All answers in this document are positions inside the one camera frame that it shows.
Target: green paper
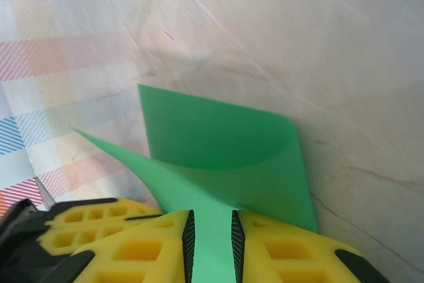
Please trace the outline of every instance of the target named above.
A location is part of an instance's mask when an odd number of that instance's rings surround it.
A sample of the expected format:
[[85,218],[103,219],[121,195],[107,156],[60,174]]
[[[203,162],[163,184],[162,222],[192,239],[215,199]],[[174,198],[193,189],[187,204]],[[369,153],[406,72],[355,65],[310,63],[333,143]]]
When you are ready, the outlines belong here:
[[193,283],[235,282],[231,211],[317,232],[292,123],[265,111],[140,85],[152,158],[80,132],[131,169],[166,213],[194,209]]

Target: plaid fabric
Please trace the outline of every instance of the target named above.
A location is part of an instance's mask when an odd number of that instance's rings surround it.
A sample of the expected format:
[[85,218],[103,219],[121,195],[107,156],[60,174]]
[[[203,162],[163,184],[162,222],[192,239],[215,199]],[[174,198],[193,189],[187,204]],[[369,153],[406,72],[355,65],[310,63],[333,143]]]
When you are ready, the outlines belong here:
[[146,151],[129,1],[0,0],[0,189],[38,176],[56,200],[145,192],[72,130]]

